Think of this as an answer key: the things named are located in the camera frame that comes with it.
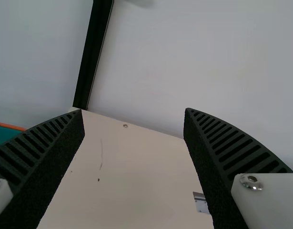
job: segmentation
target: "teal object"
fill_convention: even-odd
[[[15,137],[16,135],[20,133],[21,133],[20,130],[14,130],[14,129],[0,126],[0,144],[10,140],[11,138]]]

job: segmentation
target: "white table surface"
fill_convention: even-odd
[[[87,111],[83,119],[86,136],[38,229],[213,228],[196,210],[202,188],[183,139]]]

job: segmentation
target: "screw head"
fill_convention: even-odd
[[[251,174],[243,174],[240,176],[240,183],[252,191],[261,191],[264,186],[260,180],[257,179],[256,176]]]

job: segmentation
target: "orange object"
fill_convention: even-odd
[[[19,126],[15,126],[15,125],[9,125],[9,124],[5,124],[5,123],[0,123],[0,126],[5,127],[5,128],[9,128],[9,129],[13,129],[13,130],[19,130],[19,131],[25,131],[25,128],[19,127]]]

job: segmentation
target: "black door frame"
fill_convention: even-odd
[[[93,0],[73,106],[87,110],[113,0]]]

